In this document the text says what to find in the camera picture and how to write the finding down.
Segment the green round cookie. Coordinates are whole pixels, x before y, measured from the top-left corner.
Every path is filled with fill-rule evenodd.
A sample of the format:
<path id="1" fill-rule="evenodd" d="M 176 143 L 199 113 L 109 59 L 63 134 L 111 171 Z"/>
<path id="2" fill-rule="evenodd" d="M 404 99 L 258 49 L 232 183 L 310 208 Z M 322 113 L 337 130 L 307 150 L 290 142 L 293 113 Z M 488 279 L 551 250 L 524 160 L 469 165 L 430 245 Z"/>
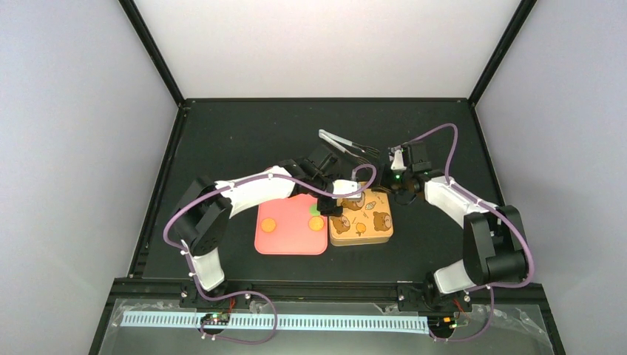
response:
<path id="1" fill-rule="evenodd" d="M 317 205 L 316 204 L 312 204 L 309 208 L 309 213 L 311 216 L 320 216 L 320 213 L 317 209 Z"/>

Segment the clear plastic tin lid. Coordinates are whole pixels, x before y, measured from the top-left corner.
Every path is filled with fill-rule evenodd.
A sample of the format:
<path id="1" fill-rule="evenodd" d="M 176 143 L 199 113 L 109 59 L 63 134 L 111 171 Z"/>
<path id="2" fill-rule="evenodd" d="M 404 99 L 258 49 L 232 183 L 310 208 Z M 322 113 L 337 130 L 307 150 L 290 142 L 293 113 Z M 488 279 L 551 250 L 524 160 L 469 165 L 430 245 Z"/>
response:
<path id="1" fill-rule="evenodd" d="M 329 234 L 392 235 L 390 201 L 385 193 L 366 189 L 359 199 L 338 199 L 343 207 L 340 217 L 329 217 Z"/>

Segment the pink plastic tray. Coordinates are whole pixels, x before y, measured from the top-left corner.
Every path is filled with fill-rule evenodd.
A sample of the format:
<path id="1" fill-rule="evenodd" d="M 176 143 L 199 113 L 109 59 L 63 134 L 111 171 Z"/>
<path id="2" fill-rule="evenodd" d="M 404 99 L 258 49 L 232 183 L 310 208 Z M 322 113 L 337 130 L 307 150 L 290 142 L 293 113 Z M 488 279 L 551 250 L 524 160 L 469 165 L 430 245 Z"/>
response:
<path id="1" fill-rule="evenodd" d="M 322 254 L 328 247 L 328 219 L 322 231 L 311 231 L 309 213 L 317 199 L 310 195 L 297 195 L 271 200 L 258 206 L 255 229 L 255 249 L 265 255 Z"/>

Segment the gold cookie tin box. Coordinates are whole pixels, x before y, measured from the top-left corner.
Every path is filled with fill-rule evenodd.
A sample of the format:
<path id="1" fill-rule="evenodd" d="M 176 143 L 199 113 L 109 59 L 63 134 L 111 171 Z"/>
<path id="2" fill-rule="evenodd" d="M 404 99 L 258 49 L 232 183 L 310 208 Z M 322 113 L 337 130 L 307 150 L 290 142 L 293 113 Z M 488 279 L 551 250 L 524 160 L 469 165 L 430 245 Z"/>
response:
<path id="1" fill-rule="evenodd" d="M 357 234 L 331 234 L 330 242 L 333 246 L 363 246 L 386 243 L 392 235 L 365 235 L 358 236 Z"/>

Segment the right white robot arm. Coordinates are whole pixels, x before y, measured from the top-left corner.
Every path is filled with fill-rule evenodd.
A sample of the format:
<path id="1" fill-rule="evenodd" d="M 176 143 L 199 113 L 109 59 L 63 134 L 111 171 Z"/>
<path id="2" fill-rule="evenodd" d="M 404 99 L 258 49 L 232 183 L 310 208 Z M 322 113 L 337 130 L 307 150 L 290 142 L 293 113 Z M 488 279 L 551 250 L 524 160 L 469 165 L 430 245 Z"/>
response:
<path id="1" fill-rule="evenodd" d="M 412 194 L 440 209 L 462 230 L 462 257 L 427 275 L 422 302 L 443 308 L 451 294 L 479 287 L 515 287 L 527 281 L 534 266 L 526 244 L 520 212 L 473 195 L 443 171 L 434 170 L 422 141 L 389 150 L 373 188 Z"/>

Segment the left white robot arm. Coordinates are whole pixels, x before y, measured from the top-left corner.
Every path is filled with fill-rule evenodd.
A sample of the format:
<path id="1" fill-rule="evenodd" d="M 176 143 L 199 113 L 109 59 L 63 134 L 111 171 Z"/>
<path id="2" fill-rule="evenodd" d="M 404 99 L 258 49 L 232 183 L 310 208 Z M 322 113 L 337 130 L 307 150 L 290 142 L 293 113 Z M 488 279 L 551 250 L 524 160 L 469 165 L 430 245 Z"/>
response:
<path id="1" fill-rule="evenodd" d="M 321 144 L 305 157 L 282 160 L 266 170 L 233 180 L 196 179 L 166 223 L 163 239 L 179 249 L 204 291 L 222 284 L 218 248 L 232 217 L 260 204 L 297 195 L 332 199 L 342 193 L 342 156 Z"/>

